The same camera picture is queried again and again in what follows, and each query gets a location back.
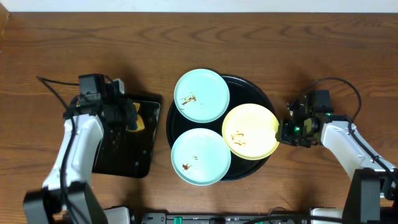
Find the yellow green sponge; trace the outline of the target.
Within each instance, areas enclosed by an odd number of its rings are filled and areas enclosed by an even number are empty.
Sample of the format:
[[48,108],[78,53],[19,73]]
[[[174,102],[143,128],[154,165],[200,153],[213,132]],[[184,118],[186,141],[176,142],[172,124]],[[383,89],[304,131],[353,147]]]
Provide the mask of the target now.
[[[136,108],[136,111],[139,112],[139,108],[140,108],[141,104],[140,103],[136,103],[136,102],[134,102],[133,104],[134,104],[134,106]],[[141,115],[139,115],[139,114],[137,114],[136,126],[137,126],[137,128],[135,128],[135,129],[131,128],[130,126],[126,126],[126,131],[128,131],[130,133],[135,133],[135,132],[139,132],[139,131],[142,131],[142,130],[145,129],[145,125],[144,125],[143,119],[142,119]]]

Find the yellow plate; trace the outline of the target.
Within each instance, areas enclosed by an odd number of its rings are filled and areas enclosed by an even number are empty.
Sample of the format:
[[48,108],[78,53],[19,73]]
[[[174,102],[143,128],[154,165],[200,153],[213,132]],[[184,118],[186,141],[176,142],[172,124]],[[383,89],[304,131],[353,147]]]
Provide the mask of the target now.
[[246,103],[226,115],[222,136],[233,154],[247,160],[259,160],[277,149],[278,127],[279,122],[269,109]]

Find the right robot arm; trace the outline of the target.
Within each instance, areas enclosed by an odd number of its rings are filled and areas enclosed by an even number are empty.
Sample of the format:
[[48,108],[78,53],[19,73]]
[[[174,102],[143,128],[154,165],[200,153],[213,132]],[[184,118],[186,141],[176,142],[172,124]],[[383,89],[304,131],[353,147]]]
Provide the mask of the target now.
[[280,122],[276,139],[292,146],[327,148],[351,179],[342,209],[313,208],[305,222],[397,223],[397,167],[381,157],[346,116],[293,116]]

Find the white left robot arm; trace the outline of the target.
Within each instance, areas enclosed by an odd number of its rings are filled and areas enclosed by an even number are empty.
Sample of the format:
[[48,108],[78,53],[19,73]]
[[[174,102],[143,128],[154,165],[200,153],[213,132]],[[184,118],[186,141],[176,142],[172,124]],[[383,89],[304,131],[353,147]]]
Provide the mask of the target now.
[[96,153],[105,125],[137,129],[137,110],[125,96],[124,82],[98,73],[81,75],[79,95],[64,103],[62,145],[42,188],[27,192],[23,207],[28,223],[55,223],[67,210],[71,223],[130,223],[125,206],[102,209],[91,189]]

